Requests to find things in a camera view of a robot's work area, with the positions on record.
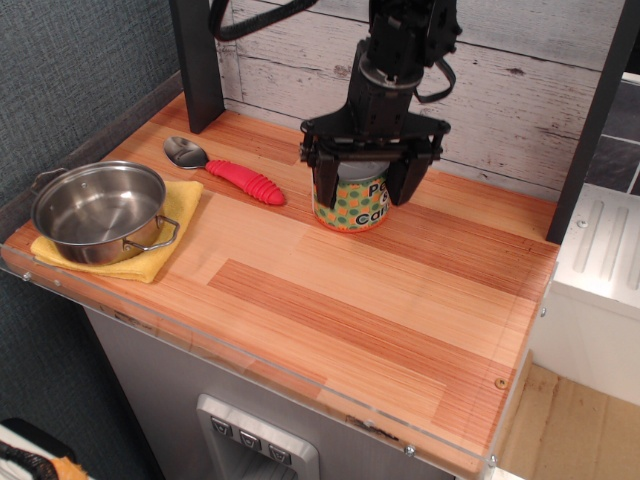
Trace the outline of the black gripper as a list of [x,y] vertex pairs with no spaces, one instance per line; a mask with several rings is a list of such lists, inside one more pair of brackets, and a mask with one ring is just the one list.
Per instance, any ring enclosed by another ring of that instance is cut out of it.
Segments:
[[442,152],[451,130],[444,120],[413,114],[413,98],[422,104],[441,100],[449,88],[422,96],[424,77],[418,66],[389,75],[372,64],[352,72],[346,103],[337,111],[301,124],[301,160],[313,167],[317,201],[330,209],[336,202],[338,169],[346,161],[389,161],[387,190],[395,206],[407,203],[432,161]]

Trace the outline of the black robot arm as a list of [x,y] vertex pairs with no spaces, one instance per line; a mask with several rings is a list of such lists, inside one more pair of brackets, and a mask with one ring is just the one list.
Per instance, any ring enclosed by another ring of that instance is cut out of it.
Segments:
[[439,160],[451,126],[413,114],[421,104],[446,98],[451,89],[424,95],[418,87],[427,68],[456,82],[444,57],[456,50],[462,29],[453,1],[373,1],[370,28],[357,45],[345,104],[306,120],[300,157],[313,170],[320,204],[336,202],[338,168],[344,162],[388,164],[386,186],[396,206],[408,202],[428,168]]

